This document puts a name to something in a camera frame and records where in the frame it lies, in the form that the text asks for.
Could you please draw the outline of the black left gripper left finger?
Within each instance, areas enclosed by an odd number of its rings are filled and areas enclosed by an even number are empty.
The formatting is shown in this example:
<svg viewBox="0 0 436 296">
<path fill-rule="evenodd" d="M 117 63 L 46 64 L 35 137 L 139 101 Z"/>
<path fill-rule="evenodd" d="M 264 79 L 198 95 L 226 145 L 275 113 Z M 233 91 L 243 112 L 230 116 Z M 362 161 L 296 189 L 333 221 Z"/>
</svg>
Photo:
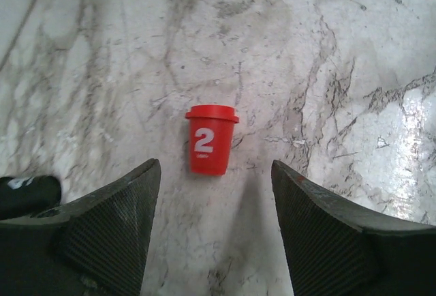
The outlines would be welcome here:
<svg viewBox="0 0 436 296">
<path fill-rule="evenodd" d="M 2 295 L 139 295 L 159 193 L 150 159 L 72 202 L 1 221 Z"/>
</svg>

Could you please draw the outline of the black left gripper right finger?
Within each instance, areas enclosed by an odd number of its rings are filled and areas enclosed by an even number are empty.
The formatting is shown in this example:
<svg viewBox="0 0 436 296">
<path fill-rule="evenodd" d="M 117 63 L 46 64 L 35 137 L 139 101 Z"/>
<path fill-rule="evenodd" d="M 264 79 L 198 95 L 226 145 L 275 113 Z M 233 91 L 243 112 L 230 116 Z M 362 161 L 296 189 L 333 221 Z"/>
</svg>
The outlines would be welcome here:
<svg viewBox="0 0 436 296">
<path fill-rule="evenodd" d="M 295 295 L 434 295 L 435 227 L 358 205 L 281 161 L 272 190 Z"/>
</svg>

